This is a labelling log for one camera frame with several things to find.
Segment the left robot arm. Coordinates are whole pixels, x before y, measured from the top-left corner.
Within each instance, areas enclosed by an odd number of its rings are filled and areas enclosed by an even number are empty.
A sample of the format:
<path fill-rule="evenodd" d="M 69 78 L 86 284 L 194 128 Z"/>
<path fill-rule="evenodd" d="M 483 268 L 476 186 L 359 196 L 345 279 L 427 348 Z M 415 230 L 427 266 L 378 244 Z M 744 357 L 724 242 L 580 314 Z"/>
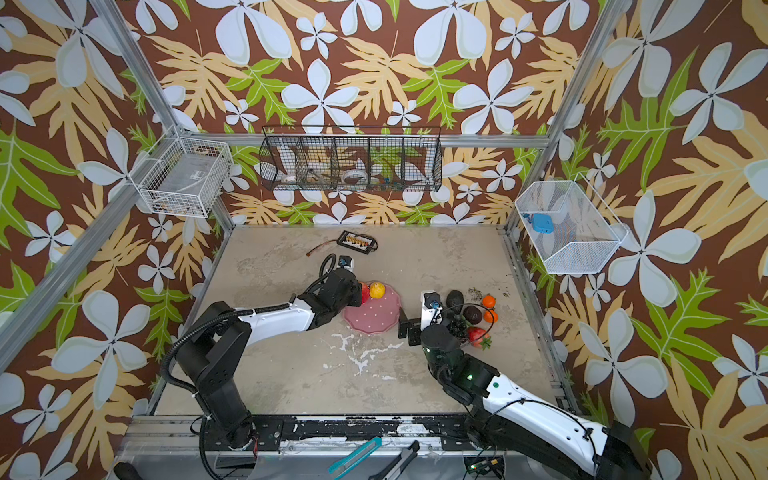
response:
<path fill-rule="evenodd" d="M 161 364 L 167 384 L 192 395 L 204 418 L 242 449 L 253 437 L 252 414 L 234 374 L 247 347 L 287 333 L 317 329 L 345 308 L 362 305 L 362 284 L 347 268 L 330 270 L 299 295 L 277 305 L 236 309 L 211 304 L 189 331 L 172 344 Z"/>

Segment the pink polka dot plate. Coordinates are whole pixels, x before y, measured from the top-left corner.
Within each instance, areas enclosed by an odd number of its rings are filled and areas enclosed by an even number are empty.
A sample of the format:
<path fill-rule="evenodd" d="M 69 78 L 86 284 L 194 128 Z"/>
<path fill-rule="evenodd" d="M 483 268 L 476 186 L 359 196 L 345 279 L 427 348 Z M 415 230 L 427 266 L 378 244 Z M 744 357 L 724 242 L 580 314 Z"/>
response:
<path fill-rule="evenodd" d="M 386 295 L 370 299 L 360 307 L 346 307 L 342 317 L 350 328 L 366 334 L 383 333 L 398 323 L 401 299 L 391 285 L 384 283 Z"/>

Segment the yellow lemon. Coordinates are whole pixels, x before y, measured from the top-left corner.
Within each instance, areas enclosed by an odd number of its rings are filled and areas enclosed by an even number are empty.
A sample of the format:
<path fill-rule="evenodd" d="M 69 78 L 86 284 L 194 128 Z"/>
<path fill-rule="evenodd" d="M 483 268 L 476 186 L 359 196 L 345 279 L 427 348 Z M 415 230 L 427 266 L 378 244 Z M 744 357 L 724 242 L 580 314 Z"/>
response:
<path fill-rule="evenodd" d="M 372 299 L 381 299 L 386 295 L 387 288 L 382 282 L 371 282 L 368 285 L 368 292 Z"/>

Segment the red apple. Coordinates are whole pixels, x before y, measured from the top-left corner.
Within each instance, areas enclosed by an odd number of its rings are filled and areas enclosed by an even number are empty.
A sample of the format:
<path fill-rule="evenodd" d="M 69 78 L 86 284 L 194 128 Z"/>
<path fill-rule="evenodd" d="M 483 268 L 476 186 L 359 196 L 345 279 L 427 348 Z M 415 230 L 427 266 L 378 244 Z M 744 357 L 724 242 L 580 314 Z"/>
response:
<path fill-rule="evenodd" d="M 370 289 L 369 285 L 366 283 L 361 283 L 361 303 L 365 304 L 370 299 Z"/>

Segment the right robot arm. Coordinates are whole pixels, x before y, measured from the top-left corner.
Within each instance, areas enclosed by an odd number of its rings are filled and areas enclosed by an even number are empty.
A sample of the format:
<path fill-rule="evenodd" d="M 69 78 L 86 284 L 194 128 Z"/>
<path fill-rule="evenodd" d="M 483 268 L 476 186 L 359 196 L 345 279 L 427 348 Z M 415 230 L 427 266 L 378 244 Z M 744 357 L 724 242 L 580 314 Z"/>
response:
<path fill-rule="evenodd" d="M 652 464 L 633 431 L 570 413 L 528 392 L 466 353 L 441 309 L 401 317 L 398 336 L 422 348 L 430 375 L 468 409 L 468 441 L 486 451 L 520 453 L 567 479 L 649 479 Z"/>

